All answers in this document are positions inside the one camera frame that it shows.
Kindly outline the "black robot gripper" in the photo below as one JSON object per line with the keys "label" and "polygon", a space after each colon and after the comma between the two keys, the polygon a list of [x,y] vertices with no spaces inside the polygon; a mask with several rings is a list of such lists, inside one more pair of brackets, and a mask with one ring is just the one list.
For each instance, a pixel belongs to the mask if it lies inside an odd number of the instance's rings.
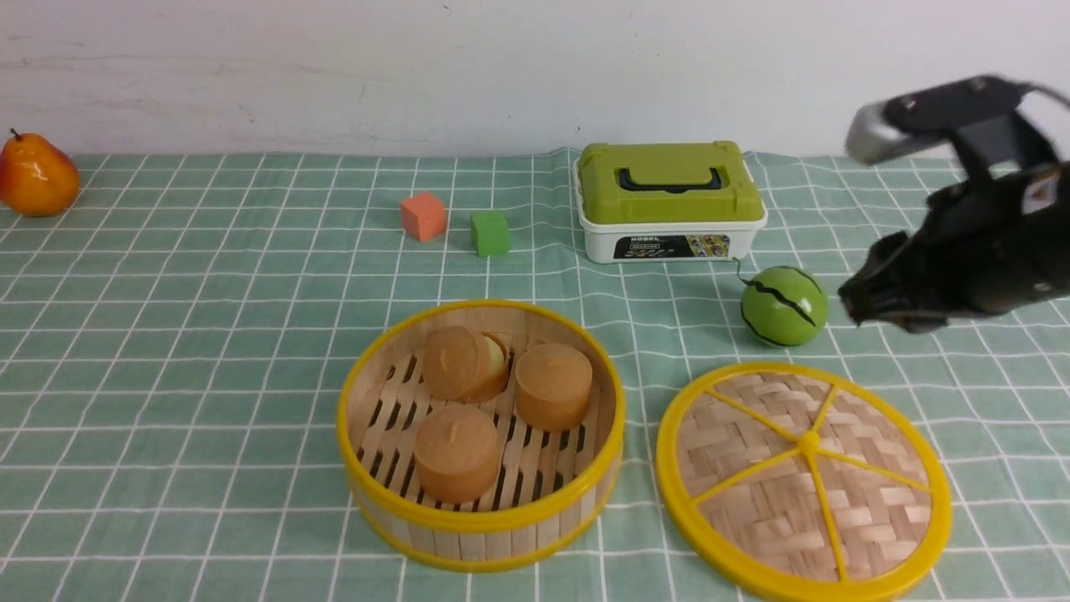
{"label": "black robot gripper", "polygon": [[873,243],[838,294],[856,325],[922,334],[1067,297],[1067,164],[963,181],[926,199],[914,236]]}

